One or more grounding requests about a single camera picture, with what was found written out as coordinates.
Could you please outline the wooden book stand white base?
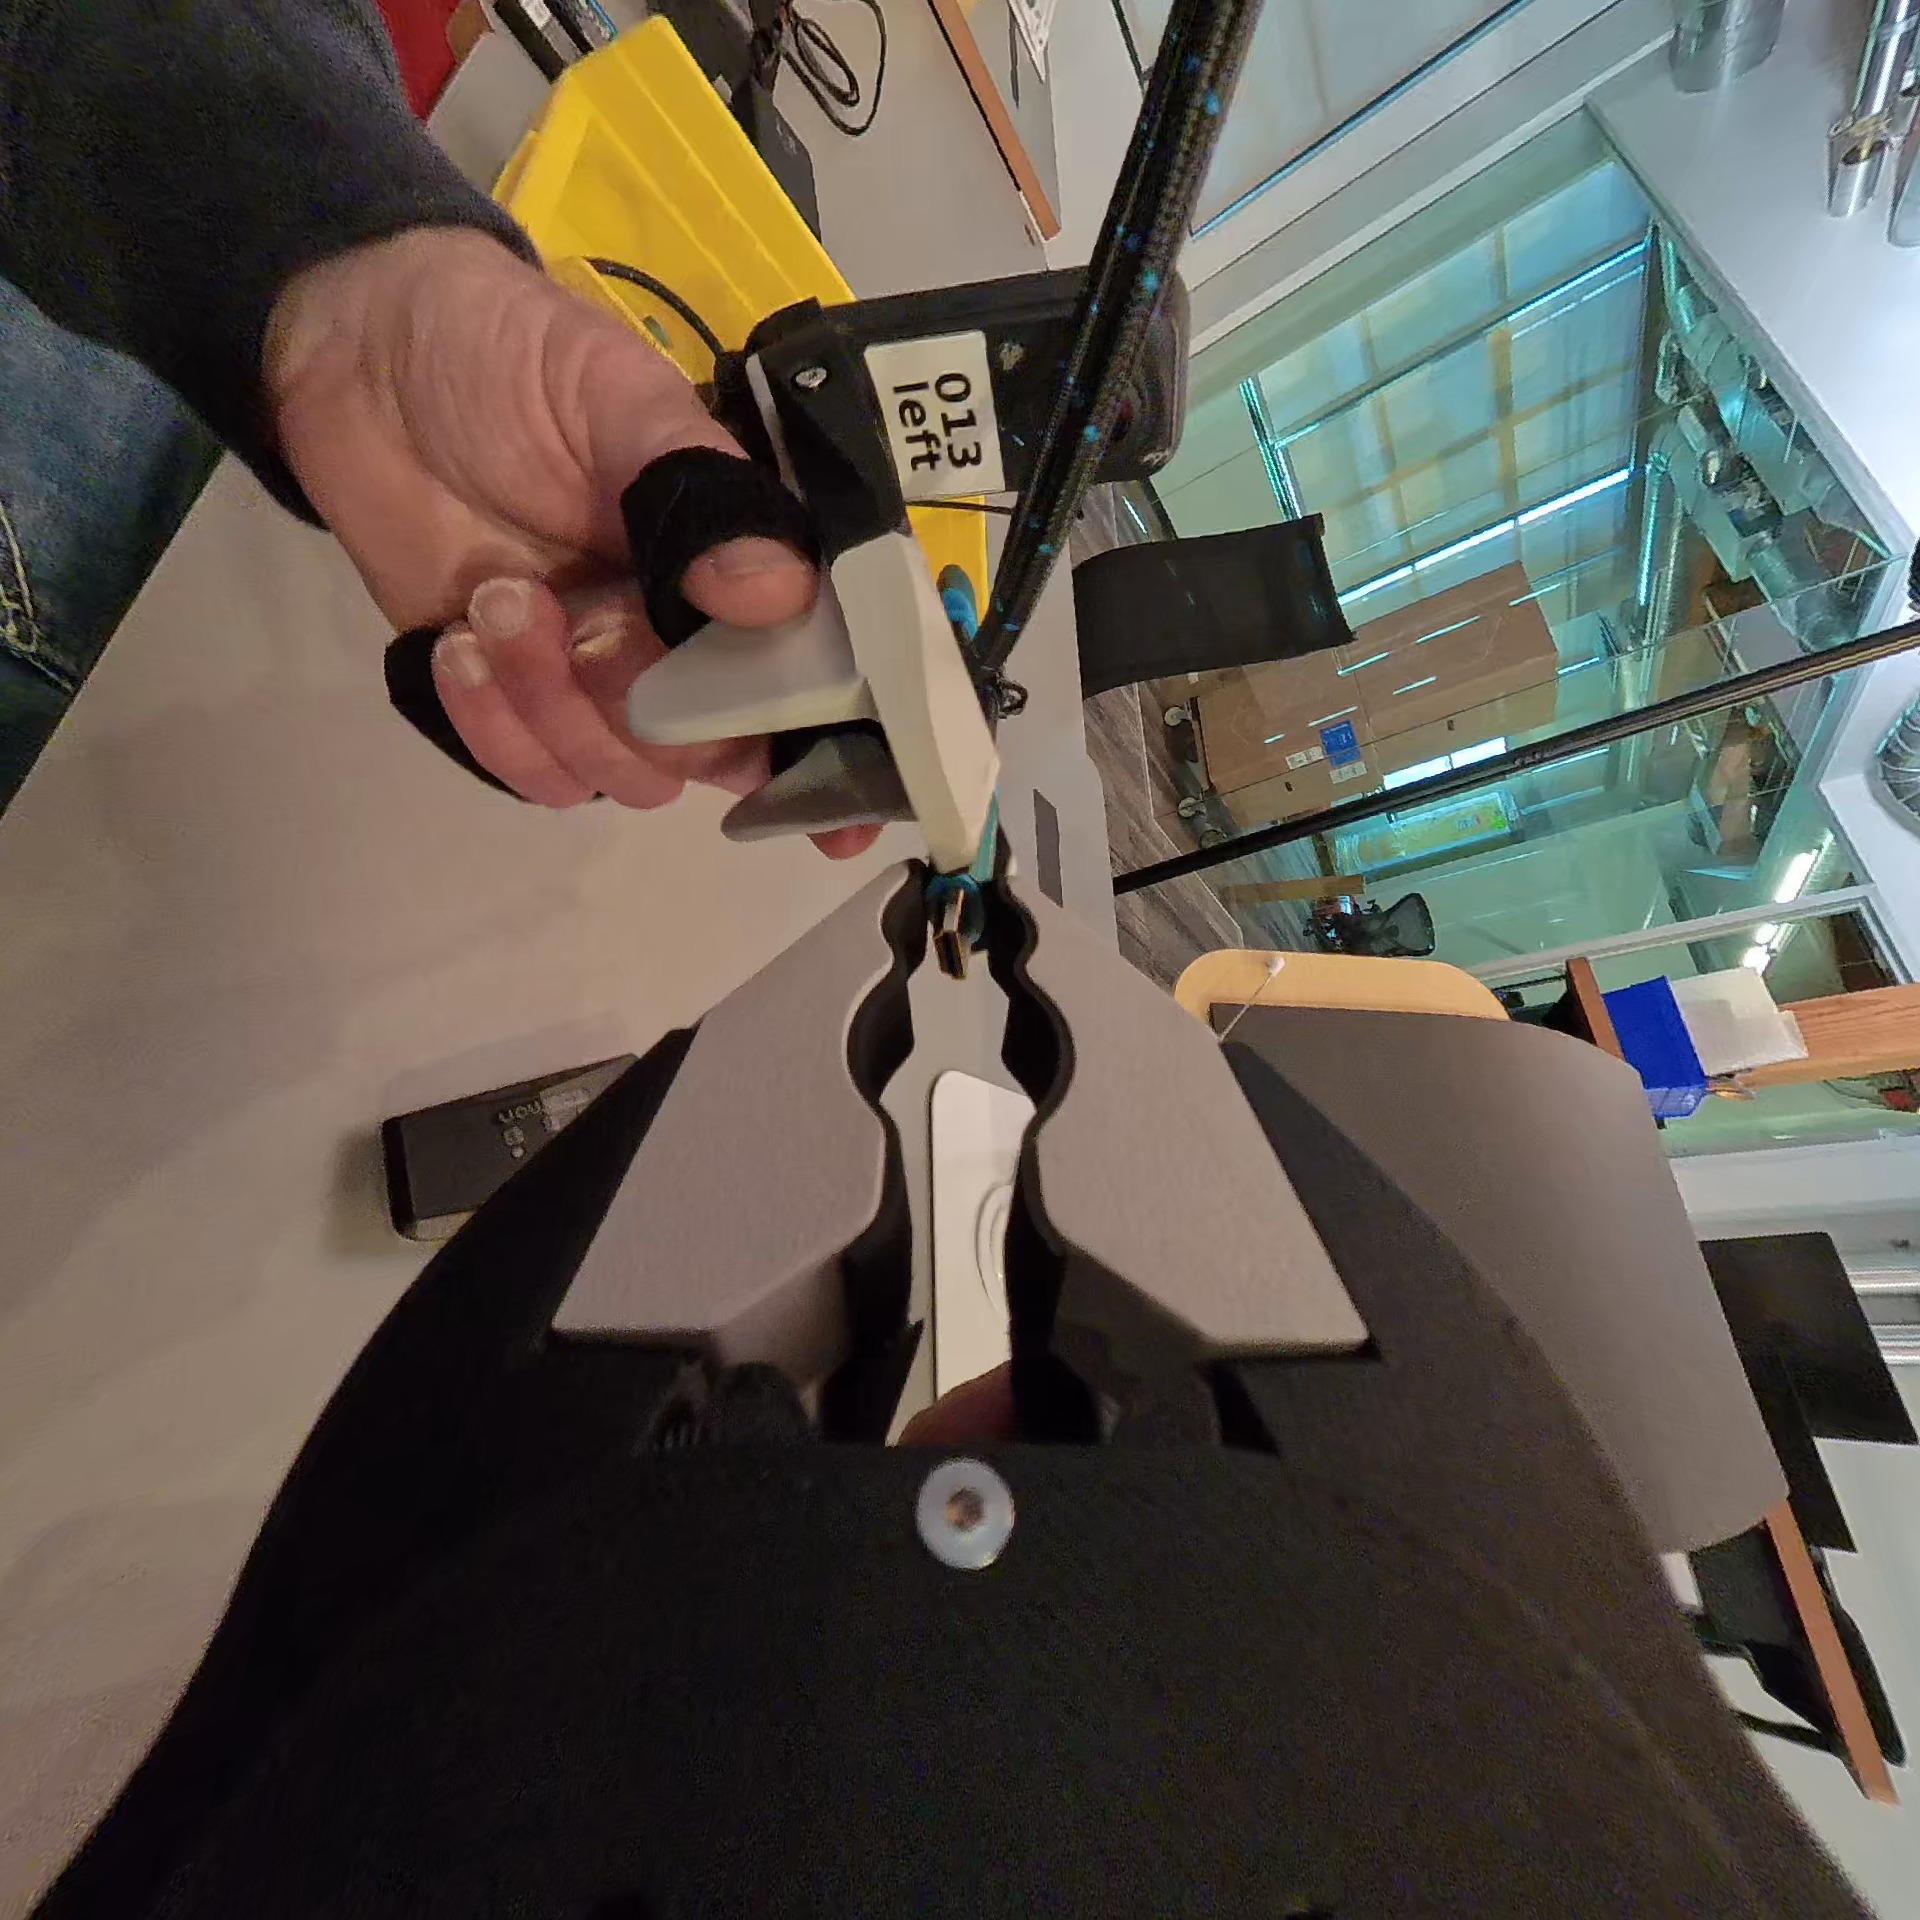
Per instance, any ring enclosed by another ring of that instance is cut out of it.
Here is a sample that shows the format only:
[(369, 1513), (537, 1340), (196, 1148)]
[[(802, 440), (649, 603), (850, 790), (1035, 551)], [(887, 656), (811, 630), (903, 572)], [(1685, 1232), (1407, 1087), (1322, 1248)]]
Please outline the wooden book stand white base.
[(1505, 1016), (1347, 1008), (1280, 969), (1216, 1035), (1369, 1344), (1249, 1366), (1215, 1445), (1485, 1568), (1713, 1550), (1785, 1467), (1625, 1067)]

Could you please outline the black office chair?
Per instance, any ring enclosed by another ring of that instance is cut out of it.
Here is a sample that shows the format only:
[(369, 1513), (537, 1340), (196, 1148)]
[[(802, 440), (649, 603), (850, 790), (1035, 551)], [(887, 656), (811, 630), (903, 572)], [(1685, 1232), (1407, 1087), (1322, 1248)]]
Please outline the black office chair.
[(1269, 664), (1353, 641), (1319, 515), (1101, 551), (1072, 569), (1088, 699), (1148, 681)]

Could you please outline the background desk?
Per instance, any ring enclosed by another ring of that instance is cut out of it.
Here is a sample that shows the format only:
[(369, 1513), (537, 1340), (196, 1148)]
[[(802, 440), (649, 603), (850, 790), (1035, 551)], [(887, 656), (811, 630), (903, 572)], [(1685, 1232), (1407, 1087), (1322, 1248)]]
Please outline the background desk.
[(1064, 189), (1050, 91), (1057, 3), (931, 3), (952, 59), (1045, 244), (1064, 230)]

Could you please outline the black HDMI switch box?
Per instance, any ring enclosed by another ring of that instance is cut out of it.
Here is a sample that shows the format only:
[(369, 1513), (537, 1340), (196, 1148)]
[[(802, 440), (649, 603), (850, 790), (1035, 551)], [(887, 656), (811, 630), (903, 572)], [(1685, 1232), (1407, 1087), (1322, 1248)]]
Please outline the black HDMI switch box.
[(445, 1240), (636, 1063), (627, 1052), (385, 1117), (377, 1149), (395, 1235)]

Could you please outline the person's left hand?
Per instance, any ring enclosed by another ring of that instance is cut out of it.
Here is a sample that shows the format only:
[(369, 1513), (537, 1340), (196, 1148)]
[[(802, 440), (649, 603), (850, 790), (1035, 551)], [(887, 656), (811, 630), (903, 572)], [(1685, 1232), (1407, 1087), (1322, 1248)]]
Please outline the person's left hand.
[(388, 624), (435, 633), (439, 705), (489, 776), (548, 808), (768, 779), (760, 735), (627, 724), (666, 646), (619, 499), (676, 447), (744, 460), (655, 347), (482, 233), (423, 228), (301, 271), (264, 372), (289, 468)]

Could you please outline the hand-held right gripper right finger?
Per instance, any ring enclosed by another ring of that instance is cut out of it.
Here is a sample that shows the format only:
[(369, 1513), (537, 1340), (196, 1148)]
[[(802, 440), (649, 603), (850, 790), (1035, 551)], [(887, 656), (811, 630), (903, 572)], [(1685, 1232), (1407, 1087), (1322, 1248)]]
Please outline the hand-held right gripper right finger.
[(1215, 1441), (1244, 1368), (1369, 1331), (1223, 1047), (1042, 895), (992, 895), (1001, 1059), (1034, 1101), (1005, 1243), (1023, 1440)]

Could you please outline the yellow plastic bin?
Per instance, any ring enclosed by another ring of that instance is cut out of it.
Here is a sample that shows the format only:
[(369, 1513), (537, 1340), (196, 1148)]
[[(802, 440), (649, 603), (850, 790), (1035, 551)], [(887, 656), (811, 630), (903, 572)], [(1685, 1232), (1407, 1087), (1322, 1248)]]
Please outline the yellow plastic bin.
[(672, 366), (775, 467), (746, 374), (720, 361), (775, 312), (850, 304), (856, 285), (672, 22), (651, 15), (571, 63), (485, 183), (551, 280)]

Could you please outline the flat cardboard box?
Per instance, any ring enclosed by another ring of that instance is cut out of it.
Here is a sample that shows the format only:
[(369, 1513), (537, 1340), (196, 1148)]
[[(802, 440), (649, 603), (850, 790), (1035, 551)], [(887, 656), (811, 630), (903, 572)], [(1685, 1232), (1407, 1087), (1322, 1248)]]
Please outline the flat cardboard box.
[(1348, 645), (1204, 676), (1188, 701), (1204, 793), (1253, 829), (1445, 772), (1546, 732), (1560, 664), (1520, 564), (1419, 591)]

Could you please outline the blue storage box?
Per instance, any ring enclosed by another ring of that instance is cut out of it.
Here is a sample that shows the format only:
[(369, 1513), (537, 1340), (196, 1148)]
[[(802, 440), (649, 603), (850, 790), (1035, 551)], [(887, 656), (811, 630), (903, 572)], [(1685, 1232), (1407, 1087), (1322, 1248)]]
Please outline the blue storage box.
[(1689, 1119), (1711, 1097), (1713, 1076), (1701, 1063), (1674, 983), (1655, 975), (1605, 991), (1601, 1004), (1652, 1117), (1660, 1125)]

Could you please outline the silver air duct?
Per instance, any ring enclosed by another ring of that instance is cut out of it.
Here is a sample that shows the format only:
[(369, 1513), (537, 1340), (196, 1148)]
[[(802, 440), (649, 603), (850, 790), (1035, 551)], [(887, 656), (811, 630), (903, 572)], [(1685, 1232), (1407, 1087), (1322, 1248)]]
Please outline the silver air duct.
[(1856, 80), (1828, 129), (1833, 219), (1852, 219), (1890, 181), (1887, 238), (1917, 248), (1917, 5), (1877, 3), (1863, 30)]

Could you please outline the braided HDMI cable green plugs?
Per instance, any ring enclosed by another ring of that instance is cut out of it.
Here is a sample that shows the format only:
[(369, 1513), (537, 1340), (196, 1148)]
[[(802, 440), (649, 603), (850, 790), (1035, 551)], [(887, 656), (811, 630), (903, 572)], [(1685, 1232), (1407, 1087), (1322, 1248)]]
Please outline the braided HDMI cable green plugs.
[(977, 961), (995, 985), (1015, 983), (1015, 961), (1034, 920), (1015, 899), (1018, 835), (1032, 825), (1025, 797), (1018, 648), (1040, 609), (1052, 573), (1066, 564), (1072, 520), (1121, 443), (1121, 415), (1151, 357), (1161, 309), (1173, 304), (1177, 256), (1194, 221), (1240, 71), (1249, 57), (1257, 3), (1180, 3), (1148, 73), (1135, 133), (1083, 271), (1067, 343), (1048, 374), (1040, 443), (999, 544), (999, 563), (970, 671), (996, 726), (1001, 752), (995, 878), (981, 879)]

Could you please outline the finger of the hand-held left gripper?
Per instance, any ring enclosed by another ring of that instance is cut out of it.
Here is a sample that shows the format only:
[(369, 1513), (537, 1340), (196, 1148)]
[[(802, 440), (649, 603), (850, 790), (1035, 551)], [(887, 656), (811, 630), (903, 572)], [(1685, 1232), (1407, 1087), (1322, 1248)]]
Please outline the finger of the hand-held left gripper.
[(921, 544), (891, 531), (831, 563), (858, 675), (885, 732), (931, 864), (971, 868), (1001, 758)]

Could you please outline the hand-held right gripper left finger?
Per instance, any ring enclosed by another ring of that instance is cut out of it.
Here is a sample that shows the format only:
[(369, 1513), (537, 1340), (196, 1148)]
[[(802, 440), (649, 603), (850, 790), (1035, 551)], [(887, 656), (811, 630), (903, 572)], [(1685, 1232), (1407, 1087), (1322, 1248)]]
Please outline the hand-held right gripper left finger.
[(883, 1441), (912, 1374), (914, 1221), (883, 1094), (914, 1047), (921, 878), (883, 872), (700, 1022), (555, 1317), (765, 1365)]

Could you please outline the person's left forearm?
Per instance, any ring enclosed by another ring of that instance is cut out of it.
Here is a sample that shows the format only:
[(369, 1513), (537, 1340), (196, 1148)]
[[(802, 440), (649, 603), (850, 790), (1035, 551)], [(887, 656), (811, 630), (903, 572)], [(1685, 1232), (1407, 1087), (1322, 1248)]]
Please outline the person's left forearm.
[(266, 335), (301, 271), (415, 228), (524, 228), (419, 124), (377, 5), (4, 3), (4, 277), (173, 388), (289, 512)]

